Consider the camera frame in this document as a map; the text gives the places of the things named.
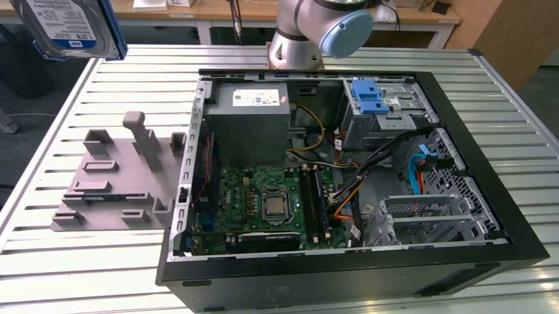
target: floor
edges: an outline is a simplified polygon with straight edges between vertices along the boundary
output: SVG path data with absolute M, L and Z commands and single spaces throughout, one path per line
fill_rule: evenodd
M 155 29 L 153 27 L 123 27 L 126 40 L 131 44 L 198 44 L 199 40 L 193 29 L 189 27 L 166 27 Z M 247 44 L 265 44 L 271 39 L 270 30 L 251 30 L 243 34 Z M 214 42 L 233 44 L 231 31 L 218 29 L 213 33 Z M 0 44 L 0 60 L 14 59 L 14 52 Z M 46 69 L 54 82 L 54 91 L 44 97 L 26 100 L 18 97 L 14 92 L 0 82 L 0 108 L 7 114 L 19 113 L 46 113 L 57 114 L 67 95 L 75 85 L 78 77 L 86 66 L 86 60 L 69 60 L 66 62 L 47 62 Z M 535 114 L 550 128 L 555 136 L 559 136 L 559 94 L 557 92 L 557 82 L 559 81 L 559 67 L 542 67 L 533 79 L 521 91 L 525 99 Z M 53 123 L 54 116 L 14 116 L 19 124 L 19 132 L 12 135 L 0 133 L 0 184 L 16 184 L 27 164 L 39 147 L 44 134 Z M 0 189 L 0 206 L 4 204 L 10 190 Z

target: blue hard drive label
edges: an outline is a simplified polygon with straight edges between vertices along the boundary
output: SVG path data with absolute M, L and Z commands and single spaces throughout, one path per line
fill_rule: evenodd
M 66 48 L 93 48 L 95 34 L 83 9 L 73 0 L 27 0 L 43 30 Z

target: aluminum slotted table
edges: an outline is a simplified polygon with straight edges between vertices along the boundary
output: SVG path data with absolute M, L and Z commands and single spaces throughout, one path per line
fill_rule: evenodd
M 510 313 L 559 311 L 559 144 L 483 57 L 466 50 L 363 49 L 327 69 L 430 71 L 551 258 L 453 296 L 326 304 L 266 313 Z M 265 47 L 131 46 L 125 61 L 91 60 L 0 212 L 0 313 L 189 313 L 154 284 L 163 230 L 50 230 L 90 128 L 131 137 L 143 111 L 159 137 L 187 131 L 201 68 L 266 68 Z

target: blue connector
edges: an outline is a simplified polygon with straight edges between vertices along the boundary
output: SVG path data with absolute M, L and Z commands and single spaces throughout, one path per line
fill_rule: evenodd
M 201 229 L 205 232 L 217 231 L 217 217 L 211 213 L 202 213 L 199 217 Z
M 383 102 L 383 91 L 373 80 L 353 81 L 353 93 L 359 104 L 361 114 L 387 114 L 390 108 Z

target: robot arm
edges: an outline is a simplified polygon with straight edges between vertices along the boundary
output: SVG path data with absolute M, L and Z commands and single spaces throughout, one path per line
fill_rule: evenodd
M 374 27 L 367 0 L 282 0 L 278 29 L 270 45 L 275 69 L 318 69 L 322 55 L 349 57 Z

